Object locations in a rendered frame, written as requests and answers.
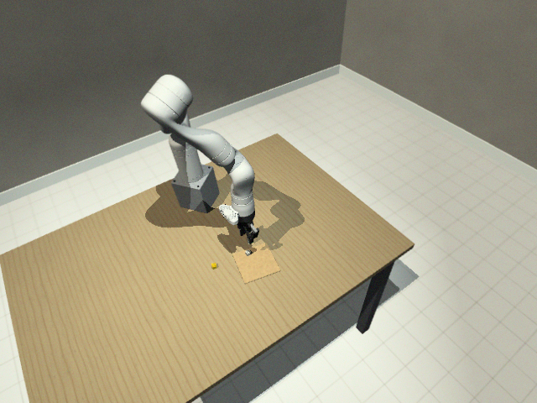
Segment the tan square mat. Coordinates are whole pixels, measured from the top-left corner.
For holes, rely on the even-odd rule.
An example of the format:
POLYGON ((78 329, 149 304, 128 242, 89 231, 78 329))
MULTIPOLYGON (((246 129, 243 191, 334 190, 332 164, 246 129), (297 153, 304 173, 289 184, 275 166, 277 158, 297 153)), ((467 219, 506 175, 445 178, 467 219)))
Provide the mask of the tan square mat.
POLYGON ((232 254, 244 284, 281 271, 267 243, 250 248, 249 256, 247 250, 232 254))

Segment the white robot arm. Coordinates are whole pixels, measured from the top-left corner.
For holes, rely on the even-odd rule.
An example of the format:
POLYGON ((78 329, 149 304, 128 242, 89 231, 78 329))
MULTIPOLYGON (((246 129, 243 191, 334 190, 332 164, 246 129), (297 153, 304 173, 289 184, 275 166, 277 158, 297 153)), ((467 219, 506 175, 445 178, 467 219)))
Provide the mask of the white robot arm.
POLYGON ((238 217, 247 217, 255 209, 253 167, 219 133, 210 129, 190 128, 186 109, 192 101, 190 88, 180 78, 163 75, 145 95, 141 107, 157 122, 163 133, 171 133, 169 146, 184 182, 193 183, 203 176, 197 150, 227 171, 232 179, 232 205, 220 205, 219 212, 231 225, 236 225, 238 217))

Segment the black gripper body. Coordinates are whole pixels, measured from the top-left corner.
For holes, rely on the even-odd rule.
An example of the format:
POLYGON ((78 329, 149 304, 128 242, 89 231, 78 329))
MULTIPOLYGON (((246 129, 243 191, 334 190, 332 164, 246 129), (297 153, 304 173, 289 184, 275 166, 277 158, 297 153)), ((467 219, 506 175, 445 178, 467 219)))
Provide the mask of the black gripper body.
POLYGON ((238 221, 240 222, 241 225, 244 222, 245 226, 246 226, 246 229, 249 229, 249 228, 251 228, 250 224, 254 225, 254 223, 253 223, 254 217, 255 217, 255 209, 254 209, 254 212, 251 215, 247 216, 247 217, 238 217, 238 221))

